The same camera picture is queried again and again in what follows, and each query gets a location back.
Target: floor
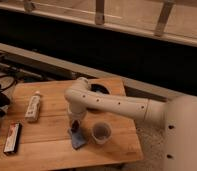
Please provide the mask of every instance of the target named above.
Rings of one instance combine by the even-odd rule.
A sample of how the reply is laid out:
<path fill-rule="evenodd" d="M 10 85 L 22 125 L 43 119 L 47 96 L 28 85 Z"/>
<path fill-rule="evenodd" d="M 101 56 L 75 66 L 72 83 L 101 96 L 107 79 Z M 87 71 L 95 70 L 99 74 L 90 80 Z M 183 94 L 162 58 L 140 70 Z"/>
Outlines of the floor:
<path fill-rule="evenodd" d="M 4 78 L 0 80 L 3 87 L 9 85 L 11 78 Z M 6 90 L 4 93 L 11 97 L 14 87 Z M 142 123 L 135 123 L 137 133 L 140 139 L 142 150 L 144 153 L 144 160 L 135 163 L 128 163 L 121 167 L 121 165 L 113 166 L 98 166 L 79 168 L 78 171 L 162 171 L 163 170 L 163 130 L 149 126 Z"/>

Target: window railing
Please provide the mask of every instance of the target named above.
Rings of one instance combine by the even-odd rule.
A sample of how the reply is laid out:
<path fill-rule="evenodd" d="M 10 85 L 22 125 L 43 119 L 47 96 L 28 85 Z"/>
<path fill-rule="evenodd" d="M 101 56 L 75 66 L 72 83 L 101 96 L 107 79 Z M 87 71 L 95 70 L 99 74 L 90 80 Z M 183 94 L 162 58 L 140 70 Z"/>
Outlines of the window railing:
<path fill-rule="evenodd" d="M 197 46 L 197 0 L 0 0 L 0 8 Z"/>

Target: paper cup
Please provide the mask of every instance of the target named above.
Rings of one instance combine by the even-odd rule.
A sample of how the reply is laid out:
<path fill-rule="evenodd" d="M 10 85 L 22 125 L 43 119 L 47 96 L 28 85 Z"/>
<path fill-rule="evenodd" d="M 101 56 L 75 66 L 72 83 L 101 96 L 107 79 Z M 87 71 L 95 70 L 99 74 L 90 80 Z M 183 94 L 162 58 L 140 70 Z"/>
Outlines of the paper cup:
<path fill-rule="evenodd" d="M 107 123 L 98 122 L 92 128 L 92 136 L 97 144 L 104 144 L 111 135 L 111 128 Z"/>

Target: toothpaste tube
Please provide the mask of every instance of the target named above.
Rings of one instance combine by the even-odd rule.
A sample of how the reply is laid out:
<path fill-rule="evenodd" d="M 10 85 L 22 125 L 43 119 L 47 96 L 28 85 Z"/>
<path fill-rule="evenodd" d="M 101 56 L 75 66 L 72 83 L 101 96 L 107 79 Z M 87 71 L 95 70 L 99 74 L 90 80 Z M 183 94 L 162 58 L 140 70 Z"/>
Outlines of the toothpaste tube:
<path fill-rule="evenodd" d="M 29 105 L 25 114 L 25 119 L 28 122 L 37 121 L 39 115 L 39 108 L 40 108 L 40 99 L 41 99 L 41 94 L 39 91 L 36 91 L 29 101 Z"/>

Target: small box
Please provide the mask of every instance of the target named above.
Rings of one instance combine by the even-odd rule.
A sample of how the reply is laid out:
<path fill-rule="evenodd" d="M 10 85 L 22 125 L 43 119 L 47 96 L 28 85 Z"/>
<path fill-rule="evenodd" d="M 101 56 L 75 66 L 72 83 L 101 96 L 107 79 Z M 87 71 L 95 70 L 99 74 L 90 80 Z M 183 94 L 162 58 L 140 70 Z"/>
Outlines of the small box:
<path fill-rule="evenodd" d="M 17 152 L 21 128 L 22 125 L 20 123 L 10 124 L 4 147 L 4 153 L 6 155 L 15 154 Z"/>

